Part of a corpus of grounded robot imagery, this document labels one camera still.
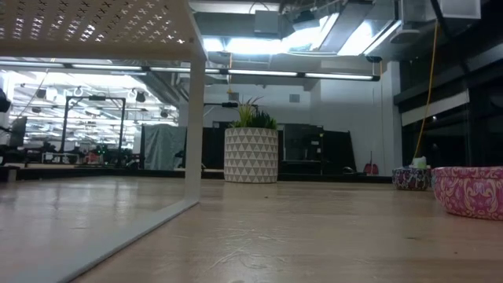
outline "ceiling light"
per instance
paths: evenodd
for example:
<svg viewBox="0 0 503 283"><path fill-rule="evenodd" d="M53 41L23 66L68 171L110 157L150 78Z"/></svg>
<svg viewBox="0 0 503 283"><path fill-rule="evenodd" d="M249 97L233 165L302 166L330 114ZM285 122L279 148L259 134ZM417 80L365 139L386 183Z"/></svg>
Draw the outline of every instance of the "ceiling light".
<svg viewBox="0 0 503 283"><path fill-rule="evenodd" d="M2 66L13 67L34 67L34 68L64 68L61 63L45 63L45 62L24 62L24 61L0 61Z"/></svg>
<svg viewBox="0 0 503 283"><path fill-rule="evenodd" d="M373 80L372 75L345 75L345 74L320 74L306 73L306 78L312 79L354 79L354 80Z"/></svg>
<svg viewBox="0 0 503 283"><path fill-rule="evenodd" d="M51 135L51 136L54 136L54 137L59 137L60 136L59 134L56 134L56 133L53 133L53 132L43 132L43 133L34 132L34 133L27 133L27 134L30 134L30 135L42 135L42 136Z"/></svg>
<svg viewBox="0 0 503 283"><path fill-rule="evenodd" d="M128 71L114 71L110 75L147 75L147 72L128 72Z"/></svg>
<svg viewBox="0 0 503 283"><path fill-rule="evenodd" d="M218 69L206 69L205 73L207 73L207 74L219 74L220 70L218 70Z"/></svg>
<svg viewBox="0 0 503 283"><path fill-rule="evenodd" d="M204 43L204 48L208 52L223 51L224 50L222 40L220 40L220 39L215 39L215 38L203 39L203 43Z"/></svg>
<svg viewBox="0 0 503 283"><path fill-rule="evenodd" d="M152 67L150 68L154 72L181 72L190 73L190 68L180 68L180 67Z"/></svg>
<svg viewBox="0 0 503 283"><path fill-rule="evenodd" d="M58 123L63 123L64 118L61 117L41 117L41 116L24 116L27 117L28 120L30 121L49 121L49 122L58 122ZM16 119L16 116L9 116L10 119ZM91 123L99 123L99 124L104 124L104 125L114 125L114 126L119 126L120 125L120 120L119 119L88 119L88 118L68 118L67 121L69 123L81 123L82 121L86 122L91 122ZM139 120L140 123L146 123L146 124L170 124L172 123L171 121L158 121L158 120L150 120L150 121L142 121ZM84 124L87 126L96 126L95 124ZM124 126L133 126L134 121L133 120L124 120Z"/></svg>
<svg viewBox="0 0 503 283"><path fill-rule="evenodd" d="M117 107L102 107L102 110L112 110L112 111L121 111L122 108L117 108ZM126 108L126 111L143 111L143 108Z"/></svg>
<svg viewBox="0 0 503 283"><path fill-rule="evenodd" d="M347 39L337 55L358 56L372 43L372 26L366 20Z"/></svg>
<svg viewBox="0 0 503 283"><path fill-rule="evenodd" d="M390 36L400 25L402 24L401 20L397 20L386 32L384 32L372 45L369 46L363 53L368 55L371 53L376 47L378 47L388 36Z"/></svg>
<svg viewBox="0 0 503 283"><path fill-rule="evenodd" d="M98 64L72 64L73 68L95 69L95 70L110 70L110 71L141 71L139 66L115 66L115 65L98 65Z"/></svg>
<svg viewBox="0 0 503 283"><path fill-rule="evenodd" d="M320 19L320 25L323 27L317 38L311 44L311 50L317 50L320 48L321 44L325 41L330 31L333 28L333 25L336 24L337 18L339 17L339 13L334 13L330 16L326 16Z"/></svg>
<svg viewBox="0 0 503 283"><path fill-rule="evenodd" d="M237 54L278 54L281 53L281 40L231 39L226 51Z"/></svg>
<svg viewBox="0 0 503 283"><path fill-rule="evenodd" d="M295 77L296 72L254 71L254 70L229 70L230 75L273 75Z"/></svg>

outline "column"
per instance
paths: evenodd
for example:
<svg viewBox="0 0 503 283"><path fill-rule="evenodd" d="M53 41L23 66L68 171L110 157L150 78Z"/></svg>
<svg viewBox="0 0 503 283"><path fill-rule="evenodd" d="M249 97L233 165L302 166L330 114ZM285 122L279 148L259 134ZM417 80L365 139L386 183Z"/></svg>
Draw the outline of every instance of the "column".
<svg viewBox="0 0 503 283"><path fill-rule="evenodd" d="M400 65L398 62L387 63L387 71L380 78L383 80L383 134L384 163L382 175L391 176L394 168L402 164L402 117L393 97L400 93Z"/></svg>
<svg viewBox="0 0 503 283"><path fill-rule="evenodd" d="M205 60L195 58L190 65L187 152L185 158L185 197L199 200L203 152L203 107Z"/></svg>

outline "wooden floor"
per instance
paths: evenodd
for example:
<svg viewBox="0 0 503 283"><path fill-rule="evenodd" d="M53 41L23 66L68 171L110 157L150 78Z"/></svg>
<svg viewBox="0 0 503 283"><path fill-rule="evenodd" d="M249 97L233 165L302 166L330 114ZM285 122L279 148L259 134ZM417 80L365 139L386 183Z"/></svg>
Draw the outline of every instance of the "wooden floor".
<svg viewBox="0 0 503 283"><path fill-rule="evenodd" d="M503 222L386 185L204 182L201 204L77 282L502 282Z"/></svg>
<svg viewBox="0 0 503 283"><path fill-rule="evenodd" d="M183 180L100 177L0 185L0 282L183 198Z"/></svg>

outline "purple patterned container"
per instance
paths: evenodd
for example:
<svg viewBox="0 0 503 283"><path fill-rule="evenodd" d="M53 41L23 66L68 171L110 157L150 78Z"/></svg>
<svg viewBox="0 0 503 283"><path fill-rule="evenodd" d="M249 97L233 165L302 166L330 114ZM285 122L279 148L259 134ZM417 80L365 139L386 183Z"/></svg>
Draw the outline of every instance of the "purple patterned container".
<svg viewBox="0 0 503 283"><path fill-rule="evenodd" d="M424 191L431 185L431 169L393 169L393 184L396 189Z"/></svg>

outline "planter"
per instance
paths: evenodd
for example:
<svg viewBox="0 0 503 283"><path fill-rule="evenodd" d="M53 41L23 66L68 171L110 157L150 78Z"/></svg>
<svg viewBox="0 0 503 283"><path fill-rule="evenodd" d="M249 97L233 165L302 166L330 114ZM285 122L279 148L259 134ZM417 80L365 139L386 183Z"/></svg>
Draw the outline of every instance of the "planter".
<svg viewBox="0 0 503 283"><path fill-rule="evenodd" d="M396 189L424 191L431 184L431 170L418 168L393 169L392 181Z"/></svg>
<svg viewBox="0 0 503 283"><path fill-rule="evenodd" d="M433 170L435 197L447 212L503 220L503 167L444 167Z"/></svg>
<svg viewBox="0 0 503 283"><path fill-rule="evenodd" d="M262 128L226 130L224 176L228 182L277 181L277 131Z"/></svg>

